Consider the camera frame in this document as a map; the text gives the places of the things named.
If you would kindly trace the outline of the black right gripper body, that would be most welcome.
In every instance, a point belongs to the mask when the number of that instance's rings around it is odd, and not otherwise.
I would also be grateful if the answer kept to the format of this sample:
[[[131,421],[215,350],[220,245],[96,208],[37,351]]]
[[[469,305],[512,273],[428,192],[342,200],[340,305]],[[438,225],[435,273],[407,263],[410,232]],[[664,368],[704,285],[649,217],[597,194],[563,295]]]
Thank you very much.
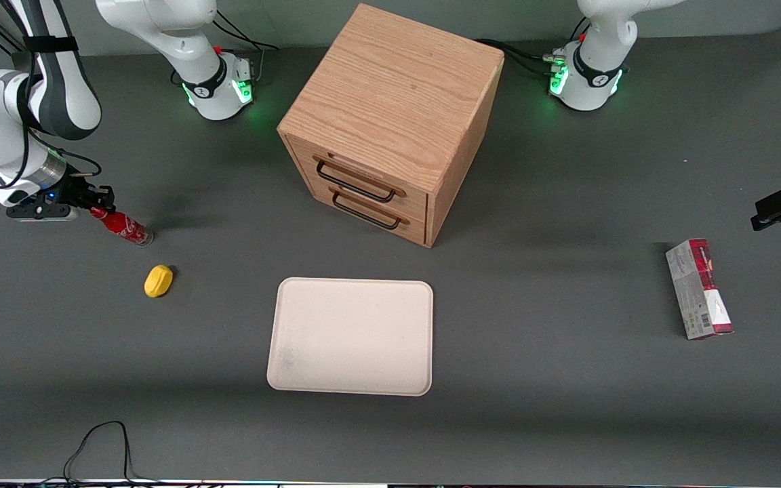
[[[90,174],[71,171],[59,182],[41,191],[41,202],[63,204],[76,208],[92,208],[97,205],[96,187],[89,184]]]

